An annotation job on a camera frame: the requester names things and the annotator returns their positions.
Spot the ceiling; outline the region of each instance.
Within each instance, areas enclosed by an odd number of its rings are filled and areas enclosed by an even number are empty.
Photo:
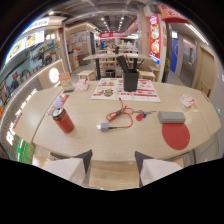
[[[54,12],[55,16],[65,16],[65,25],[70,27],[83,22],[90,22],[102,32],[124,32],[135,19],[139,8],[155,3],[153,0],[70,0],[60,4],[48,13]]]

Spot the red mouse pad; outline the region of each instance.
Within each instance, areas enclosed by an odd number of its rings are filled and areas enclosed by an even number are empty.
[[[163,138],[173,149],[185,149],[190,142],[190,132],[185,124],[163,124]]]

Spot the charging cable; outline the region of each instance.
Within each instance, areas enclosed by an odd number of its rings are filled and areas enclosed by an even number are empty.
[[[108,131],[109,129],[130,128],[133,125],[133,119],[131,117],[131,114],[134,113],[134,110],[132,108],[127,108],[127,106],[123,107],[123,102],[122,102],[121,98],[119,98],[119,100],[121,101],[121,109],[116,112],[109,113],[106,116],[106,119],[108,120],[108,122],[110,122],[110,121],[115,120],[121,114],[127,114],[131,118],[131,124],[129,126],[125,126],[125,127],[108,127],[108,123],[101,123],[101,125],[97,126],[98,130],[105,132],[105,131]]]

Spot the ceiling light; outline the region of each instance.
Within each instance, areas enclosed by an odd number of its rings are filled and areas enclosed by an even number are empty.
[[[197,34],[198,35],[198,37],[204,42],[204,43],[206,43],[207,45],[209,45],[208,44],[208,42],[205,40],[205,38],[192,26],[192,25],[189,25],[189,24],[187,24],[187,23],[185,23],[185,25],[188,27],[188,28],[190,28],[192,31],[194,31],[194,33],[195,34]]]

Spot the cable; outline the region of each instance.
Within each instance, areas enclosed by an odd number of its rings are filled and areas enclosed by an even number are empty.
[[[123,102],[122,102],[121,98],[119,98],[119,100],[121,101],[121,109],[118,110],[117,112],[109,113],[106,116],[106,119],[110,122],[110,121],[115,120],[121,114],[127,114],[131,118],[131,125],[125,126],[125,127],[110,127],[109,129],[115,129],[115,128],[130,128],[133,125],[133,119],[131,117],[131,114],[134,113],[134,110],[132,108],[127,108],[127,106],[123,107]]]

